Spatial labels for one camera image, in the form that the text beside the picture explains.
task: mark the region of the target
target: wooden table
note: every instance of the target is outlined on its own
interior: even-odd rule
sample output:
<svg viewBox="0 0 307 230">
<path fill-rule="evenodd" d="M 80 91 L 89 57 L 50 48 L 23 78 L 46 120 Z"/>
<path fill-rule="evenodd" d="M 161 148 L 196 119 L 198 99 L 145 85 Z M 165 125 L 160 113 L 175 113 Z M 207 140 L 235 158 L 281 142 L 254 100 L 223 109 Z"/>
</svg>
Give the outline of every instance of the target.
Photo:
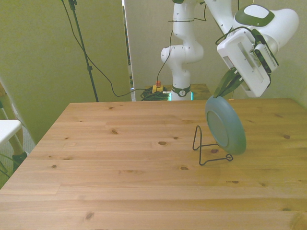
<svg viewBox="0 0 307 230">
<path fill-rule="evenodd" d="M 0 190 L 0 229 L 306 230 L 307 111 L 230 101 L 247 150 L 199 166 L 205 102 L 70 104 Z"/>
</svg>

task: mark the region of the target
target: cable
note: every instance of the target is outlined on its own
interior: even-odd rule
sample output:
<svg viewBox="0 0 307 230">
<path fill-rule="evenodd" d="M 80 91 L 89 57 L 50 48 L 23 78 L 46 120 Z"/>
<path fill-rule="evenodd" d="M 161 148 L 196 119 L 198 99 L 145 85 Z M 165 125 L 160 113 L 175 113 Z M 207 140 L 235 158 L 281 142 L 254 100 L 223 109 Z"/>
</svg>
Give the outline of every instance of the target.
<svg viewBox="0 0 307 230">
<path fill-rule="evenodd" d="M 77 41 L 77 43 L 79 44 L 79 46 L 80 46 L 80 48 L 83 50 L 83 47 L 82 47 L 82 45 L 80 44 L 80 42 L 79 42 L 79 40 L 77 39 L 77 37 L 76 37 L 76 35 L 75 35 L 75 33 L 74 33 L 74 30 L 73 30 L 73 27 L 72 27 L 72 23 L 71 23 L 71 19 L 70 19 L 70 17 L 69 17 L 69 14 L 68 14 L 68 11 L 67 11 L 67 8 L 66 8 L 66 5 L 65 5 L 65 3 L 64 3 L 64 0 L 61 0 L 62 1 L 62 3 L 63 3 L 63 6 L 64 6 L 64 8 L 65 8 L 65 11 L 66 11 L 66 14 L 67 14 L 67 17 L 68 17 L 68 20 L 69 20 L 69 23 L 70 23 L 70 25 L 71 25 L 71 31 L 72 31 L 72 34 L 73 34 L 73 36 L 74 36 L 74 38 L 76 39 L 76 41 Z M 132 92 L 134 92 L 134 91 L 137 91 L 137 90 L 145 90 L 145 89 L 135 89 L 135 90 L 132 90 L 132 91 L 130 91 L 129 93 L 126 93 L 126 94 L 123 94 L 123 95 L 117 95 L 115 92 L 114 92 L 114 88 L 113 88 L 113 84 L 112 84 L 112 82 L 111 82 L 111 80 L 95 65 L 95 63 L 94 62 L 92 62 L 92 60 L 90 59 L 90 57 L 86 54 L 86 56 L 87 56 L 87 58 L 90 60 L 90 62 L 92 63 L 92 65 L 100 72 L 100 73 L 102 73 L 102 75 L 104 75 L 104 77 L 109 81 L 109 83 L 111 84 L 111 89 L 112 89 L 112 92 L 113 92 L 113 94 L 116 96 L 116 97 L 122 97 L 122 96 L 126 96 L 126 95 L 128 95 L 128 94 L 130 94 L 130 93 L 132 93 Z"/>
<path fill-rule="evenodd" d="M 159 80 L 159 74 L 161 73 L 161 70 L 163 69 L 163 67 L 164 67 L 165 63 L 166 63 L 166 62 L 167 62 L 167 60 L 169 59 L 169 56 L 171 56 L 171 45 L 172 45 L 172 35 L 173 35 L 173 32 L 174 32 L 174 30 L 172 30 L 172 32 L 171 32 L 171 36 L 170 36 L 170 38 L 169 38 L 169 54 L 168 54 L 168 57 L 167 57 L 166 61 L 163 63 L 163 65 L 162 65 L 162 67 L 161 67 L 160 71 L 158 72 L 158 75 L 157 75 L 157 81 L 156 81 L 156 82 L 158 82 L 158 80 Z"/>
<path fill-rule="evenodd" d="M 168 99 L 168 94 L 163 92 L 152 93 L 153 88 L 150 87 L 141 94 L 142 101 L 162 101 Z"/>
<path fill-rule="evenodd" d="M 5 157 L 5 158 L 11 160 L 12 162 L 14 162 L 15 164 L 17 164 L 18 166 L 20 166 L 20 163 L 18 163 L 17 161 L 15 161 L 13 158 L 10 158 L 10 157 L 8 157 L 8 156 L 5 156 L 5 155 L 2 154 L 2 153 L 0 153 L 0 156 L 3 156 L 3 157 Z"/>
<path fill-rule="evenodd" d="M 205 4 L 205 10 L 203 11 L 203 18 L 204 19 L 195 18 L 196 20 L 200 20 L 200 21 L 203 21 L 203 22 L 207 21 L 207 19 L 206 19 L 206 8 L 207 8 L 207 4 Z"/>
<path fill-rule="evenodd" d="M 240 10 L 240 0 L 238 0 L 238 10 Z"/>
<path fill-rule="evenodd" d="M 239 27 L 237 27 L 236 29 L 233 29 L 233 30 L 229 31 L 228 33 L 224 34 L 222 37 L 220 37 L 219 39 L 217 39 L 216 42 L 215 42 L 215 44 L 216 44 L 216 45 L 220 44 L 220 43 L 218 43 L 218 42 L 219 42 L 221 39 L 227 37 L 230 33 L 232 33 L 233 31 L 236 31 L 236 30 L 238 30 L 238 29 L 246 29 L 246 30 L 248 30 L 248 31 L 253 35 L 253 37 L 255 37 L 254 34 L 253 34 L 253 32 L 252 32 L 249 28 L 247 28 L 247 27 L 245 27 L 245 26 L 239 26 Z"/>
<path fill-rule="evenodd" d="M 8 174 L 6 174 L 4 171 L 2 171 L 1 169 L 0 169 L 0 172 L 3 173 L 4 175 L 6 175 L 8 178 L 10 178 L 10 176 Z"/>
</svg>

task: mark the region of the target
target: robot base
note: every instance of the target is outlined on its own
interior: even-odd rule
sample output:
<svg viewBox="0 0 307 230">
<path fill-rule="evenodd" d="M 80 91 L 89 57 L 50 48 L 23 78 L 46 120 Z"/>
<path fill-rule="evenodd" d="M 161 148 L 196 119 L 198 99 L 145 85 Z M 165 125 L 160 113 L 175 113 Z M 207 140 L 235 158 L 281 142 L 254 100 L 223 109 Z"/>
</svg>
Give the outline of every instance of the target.
<svg viewBox="0 0 307 230">
<path fill-rule="evenodd" d="M 193 93 L 190 91 L 184 97 L 179 97 L 177 93 L 171 91 L 169 96 L 170 101 L 191 101 L 193 100 Z"/>
</svg>

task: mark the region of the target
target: black band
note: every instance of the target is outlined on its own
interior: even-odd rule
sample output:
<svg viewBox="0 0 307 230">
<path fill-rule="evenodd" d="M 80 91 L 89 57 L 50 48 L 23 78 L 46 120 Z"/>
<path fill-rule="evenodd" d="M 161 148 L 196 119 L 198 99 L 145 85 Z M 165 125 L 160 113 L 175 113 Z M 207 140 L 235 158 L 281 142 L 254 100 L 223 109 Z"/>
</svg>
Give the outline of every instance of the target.
<svg viewBox="0 0 307 230">
<path fill-rule="evenodd" d="M 172 86 L 172 91 L 177 93 L 179 97 L 185 97 L 188 92 L 191 91 L 191 86 L 184 88 L 184 89 L 180 89 L 180 88 L 176 88 L 175 86 Z"/>
</svg>

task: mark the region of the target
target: black pole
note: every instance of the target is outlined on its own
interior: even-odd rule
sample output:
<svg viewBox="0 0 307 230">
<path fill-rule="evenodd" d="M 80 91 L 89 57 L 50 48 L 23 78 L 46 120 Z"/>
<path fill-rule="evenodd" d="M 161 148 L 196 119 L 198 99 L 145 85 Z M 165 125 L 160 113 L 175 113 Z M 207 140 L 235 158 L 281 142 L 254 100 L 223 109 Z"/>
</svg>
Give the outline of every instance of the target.
<svg viewBox="0 0 307 230">
<path fill-rule="evenodd" d="M 91 67 L 90 64 L 88 63 L 87 54 L 86 54 L 86 51 L 85 51 L 85 46 L 84 46 L 84 43 L 83 43 L 83 39 L 82 39 L 82 35 L 81 35 L 79 23 L 78 23 L 76 11 L 75 11 L 76 10 L 75 5 L 77 5 L 77 0 L 68 0 L 68 2 L 69 2 L 69 5 L 71 7 L 71 10 L 73 12 L 73 16 L 75 18 L 76 25 L 77 25 L 77 28 L 78 28 L 79 37 L 80 37 L 80 41 L 81 41 L 81 44 L 82 44 L 82 49 L 83 49 L 85 60 L 86 60 L 86 64 L 87 64 L 87 70 L 88 70 L 88 73 L 90 74 L 90 78 L 91 78 L 92 87 L 93 87 L 93 91 L 94 91 L 94 94 L 95 94 L 96 102 L 99 102 L 98 96 L 97 96 L 97 92 L 96 92 L 96 88 L 95 88 L 95 84 L 94 84 L 93 75 L 92 75 L 93 67 Z"/>
</svg>

